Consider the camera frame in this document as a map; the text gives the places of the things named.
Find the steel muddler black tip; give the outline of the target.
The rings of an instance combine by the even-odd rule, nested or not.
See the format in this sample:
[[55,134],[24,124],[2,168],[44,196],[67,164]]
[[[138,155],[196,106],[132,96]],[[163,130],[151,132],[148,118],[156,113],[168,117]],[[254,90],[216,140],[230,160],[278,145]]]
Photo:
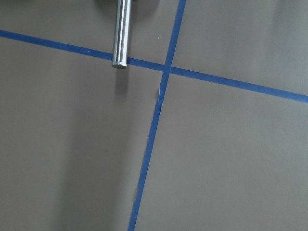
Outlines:
[[112,67],[117,69],[125,69],[127,67],[131,4],[131,0],[119,0],[117,3],[112,58]]

